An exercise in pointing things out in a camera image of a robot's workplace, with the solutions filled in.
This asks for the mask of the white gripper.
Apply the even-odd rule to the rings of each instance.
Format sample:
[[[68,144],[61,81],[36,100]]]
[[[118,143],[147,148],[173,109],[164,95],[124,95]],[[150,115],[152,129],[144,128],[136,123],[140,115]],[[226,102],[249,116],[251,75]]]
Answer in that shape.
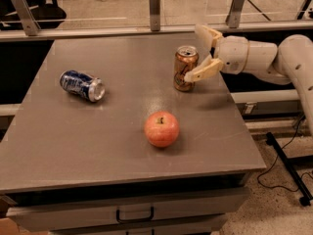
[[[195,34],[207,49],[215,47],[215,59],[207,56],[199,66],[188,71],[184,76],[186,82],[197,82],[213,77],[221,70],[231,74],[238,74],[244,70],[249,47],[246,38],[223,37],[220,31],[203,24],[195,25]]]

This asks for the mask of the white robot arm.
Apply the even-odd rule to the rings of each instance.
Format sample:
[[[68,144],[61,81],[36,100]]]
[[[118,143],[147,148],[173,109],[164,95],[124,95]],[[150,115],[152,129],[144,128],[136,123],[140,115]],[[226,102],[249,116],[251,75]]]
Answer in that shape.
[[[299,96],[308,127],[313,133],[313,42],[301,34],[285,38],[279,45],[224,36],[220,31],[197,24],[195,34],[209,54],[197,67],[184,75],[186,82],[196,82],[219,71],[241,72],[280,85],[292,83]]]

